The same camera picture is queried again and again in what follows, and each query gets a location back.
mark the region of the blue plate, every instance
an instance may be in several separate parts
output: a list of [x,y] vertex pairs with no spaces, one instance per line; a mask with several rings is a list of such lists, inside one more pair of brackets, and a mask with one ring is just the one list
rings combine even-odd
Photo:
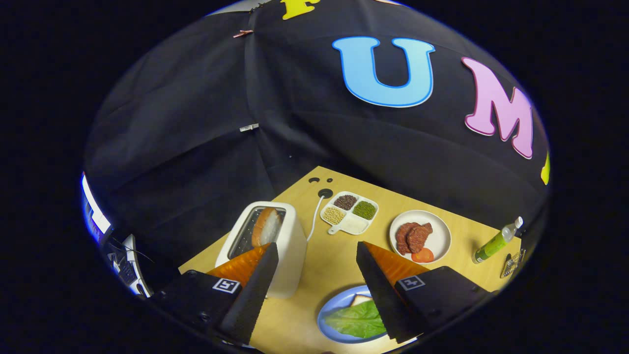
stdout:
[[348,289],[336,296],[334,296],[330,301],[326,302],[325,305],[319,311],[319,316],[317,316],[316,322],[319,326],[319,330],[323,333],[324,336],[328,337],[333,341],[337,341],[339,343],[345,344],[356,344],[356,343],[365,343],[368,341],[376,340],[385,333],[378,334],[377,336],[373,336],[371,338],[359,338],[350,336],[349,334],[343,334],[336,331],[336,329],[325,324],[324,318],[333,312],[343,309],[344,307],[348,307],[352,301],[354,296],[356,295],[364,295],[371,297],[371,293],[369,292],[369,288],[366,285],[361,285],[359,287]]

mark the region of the letter m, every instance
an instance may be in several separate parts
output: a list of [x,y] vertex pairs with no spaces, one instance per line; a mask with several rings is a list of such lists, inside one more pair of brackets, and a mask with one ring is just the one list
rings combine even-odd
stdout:
[[491,110],[495,109],[500,139],[507,141],[518,125],[518,133],[511,145],[527,159],[533,157],[533,113],[531,103],[517,88],[513,88],[511,100],[496,75],[481,63],[463,57],[461,61],[474,73],[476,82],[476,107],[474,113],[465,117],[465,125],[471,130],[487,136],[494,135],[496,127],[491,122]]

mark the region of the toaster slot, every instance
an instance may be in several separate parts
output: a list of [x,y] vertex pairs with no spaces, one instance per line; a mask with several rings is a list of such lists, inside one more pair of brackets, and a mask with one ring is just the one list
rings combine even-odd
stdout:
[[[234,240],[234,243],[231,245],[230,251],[227,254],[227,258],[232,259],[234,257],[240,256],[241,254],[250,251],[253,249],[251,245],[251,238],[253,236],[253,228],[255,223],[258,221],[260,214],[262,211],[267,208],[264,206],[255,207],[249,213],[249,216],[245,219],[245,222],[240,227],[238,231],[238,235]],[[271,237],[271,242],[275,242],[277,240],[277,235],[282,229],[282,224],[284,221],[284,216],[286,215],[286,210],[283,208],[274,208],[279,216],[280,225],[275,230],[274,234]]]

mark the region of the steak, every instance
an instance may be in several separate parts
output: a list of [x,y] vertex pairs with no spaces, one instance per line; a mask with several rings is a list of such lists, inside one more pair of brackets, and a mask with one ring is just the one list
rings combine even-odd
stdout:
[[426,239],[428,239],[428,235],[432,232],[432,226],[430,224],[427,225],[428,226],[416,226],[406,235],[406,243],[411,253],[417,253],[424,248]]
[[412,228],[417,226],[419,226],[419,224],[416,222],[407,222],[399,227],[398,233],[395,235],[395,240],[398,242],[398,252],[401,255],[404,256],[406,253],[411,252],[408,244],[406,243],[406,235]]

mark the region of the black foam pad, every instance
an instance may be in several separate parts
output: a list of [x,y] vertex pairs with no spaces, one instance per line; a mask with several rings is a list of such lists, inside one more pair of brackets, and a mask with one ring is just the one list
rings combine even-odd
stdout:
[[277,244],[272,243],[218,326],[218,331],[225,336],[225,340],[236,345],[249,344],[278,261]]
[[149,300],[194,329],[210,333],[241,291],[239,282],[189,270]]
[[478,304],[488,292],[448,266],[400,279],[400,296],[436,330]]
[[389,338],[402,343],[424,332],[422,318],[400,299],[363,242],[358,243],[356,263],[380,312]]

